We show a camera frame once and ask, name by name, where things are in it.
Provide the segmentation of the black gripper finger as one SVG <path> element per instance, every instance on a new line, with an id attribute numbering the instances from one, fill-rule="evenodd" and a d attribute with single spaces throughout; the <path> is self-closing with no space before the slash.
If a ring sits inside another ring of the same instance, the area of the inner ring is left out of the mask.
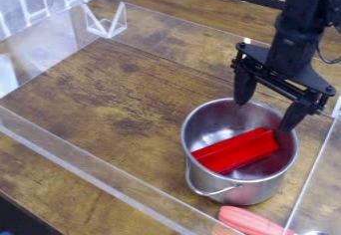
<path id="1" fill-rule="evenodd" d="M 241 106 L 252 97 L 256 86 L 256 78 L 240 67 L 233 69 L 233 101 Z"/>
<path id="2" fill-rule="evenodd" d="M 311 105 L 308 102 L 295 101 L 284 112 L 278 130 L 290 132 L 304 119 L 304 117 L 310 114 L 310 110 Z"/>

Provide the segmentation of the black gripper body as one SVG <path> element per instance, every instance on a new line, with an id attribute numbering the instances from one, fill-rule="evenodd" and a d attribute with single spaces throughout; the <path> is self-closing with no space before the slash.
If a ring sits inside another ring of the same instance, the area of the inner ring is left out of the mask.
<path id="1" fill-rule="evenodd" d="M 267 61 L 268 48 L 239 42 L 231 67 L 240 67 L 263 84 L 290 100 L 304 101 L 311 105 L 310 115 L 320 114 L 327 100 L 335 95 L 335 88 L 324 81 L 306 63 L 302 67 L 283 58 L 276 64 Z"/>

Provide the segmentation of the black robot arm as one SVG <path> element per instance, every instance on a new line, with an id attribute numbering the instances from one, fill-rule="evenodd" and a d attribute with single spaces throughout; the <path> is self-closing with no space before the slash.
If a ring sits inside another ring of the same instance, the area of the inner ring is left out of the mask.
<path id="1" fill-rule="evenodd" d="M 341 0 L 284 0 L 276 16 L 268 48 L 237 43 L 233 69 L 233 101 L 244 105 L 255 86 L 264 85 L 292 100 L 278 129 L 290 131 L 306 116 L 323 111 L 334 87 L 311 68 L 320 54 L 319 42 L 327 27 L 341 31 Z"/>

